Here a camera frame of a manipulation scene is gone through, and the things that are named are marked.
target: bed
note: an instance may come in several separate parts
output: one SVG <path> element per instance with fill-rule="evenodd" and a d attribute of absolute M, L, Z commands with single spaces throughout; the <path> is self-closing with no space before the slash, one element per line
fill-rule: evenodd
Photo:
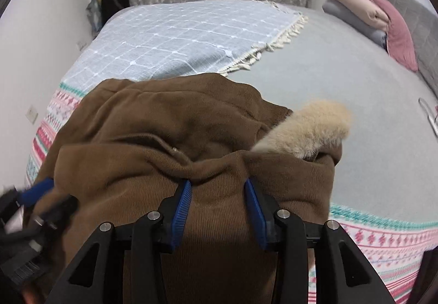
<path fill-rule="evenodd" d="M 349 25 L 322 12 L 291 8 L 296 19 L 277 31 L 277 44 L 267 43 L 272 52 L 260 54 L 262 48 L 253 45 L 244 58 L 230 57 L 236 63 L 202 71 L 218 71 L 250 84 L 264 99 L 291 109 L 316 98 L 347 105 L 354 123 L 336 167 L 331 218 L 342 223 L 366 254 L 396 302 L 405 303 L 422 253 L 438 245 L 438 143 L 418 98 L 430 105 L 437 100 L 417 75 Z M 122 11 L 106 28 L 134 11 Z M 93 83 L 69 83 L 77 71 L 76 65 L 67 73 L 38 128 L 27 167 L 28 185 L 56 132 L 93 88 Z M 130 77 L 120 71 L 113 76 Z M 313 270 L 309 302 L 316 301 L 315 292 Z"/>

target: brown corduroy coat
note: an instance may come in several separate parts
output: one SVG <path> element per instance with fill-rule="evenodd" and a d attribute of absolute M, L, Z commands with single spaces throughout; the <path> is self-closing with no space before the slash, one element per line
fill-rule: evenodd
<path fill-rule="evenodd" d="M 162 258 L 169 303 L 270 303 L 276 256 L 253 237 L 244 182 L 256 177 L 282 208 L 323 223 L 341 155 L 339 140 L 328 140 L 309 160 L 251 151 L 290 114 L 218 74 L 100 83 L 60 130 L 38 174 L 37 181 L 53 177 L 55 188 L 34 214 L 66 194 L 80 202 L 55 257 L 59 269 L 100 223 L 135 222 L 173 195 L 179 179 L 189 179 L 183 242 Z M 42 288 L 50 289 L 58 274 Z"/>

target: beige pillow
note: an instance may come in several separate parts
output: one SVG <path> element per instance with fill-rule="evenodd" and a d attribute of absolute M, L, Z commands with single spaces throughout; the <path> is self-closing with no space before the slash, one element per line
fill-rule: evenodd
<path fill-rule="evenodd" d="M 378 30 L 387 32 L 389 27 L 389 18 L 384 11 L 375 3 L 369 0 L 338 0 L 345 5 L 352 13 Z"/>

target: fluffy fur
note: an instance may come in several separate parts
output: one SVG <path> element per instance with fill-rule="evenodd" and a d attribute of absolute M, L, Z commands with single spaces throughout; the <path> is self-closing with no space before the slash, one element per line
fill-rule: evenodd
<path fill-rule="evenodd" d="M 305 159 L 348 136 L 351 113 L 337 102 L 314 101 L 288 116 L 253 147 L 259 153 L 289 153 Z"/>

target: striped fabric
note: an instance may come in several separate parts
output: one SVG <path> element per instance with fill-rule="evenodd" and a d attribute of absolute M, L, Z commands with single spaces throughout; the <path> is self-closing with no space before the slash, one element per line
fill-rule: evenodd
<path fill-rule="evenodd" d="M 47 151 L 85 93 L 61 83 L 33 140 L 26 185 L 35 180 Z M 338 221 L 367 256 L 397 304 L 406 303 L 424 251 L 438 246 L 438 222 L 410 223 L 379 218 L 332 205 L 330 218 Z M 309 275 L 309 303 L 316 302 L 315 269 Z"/>

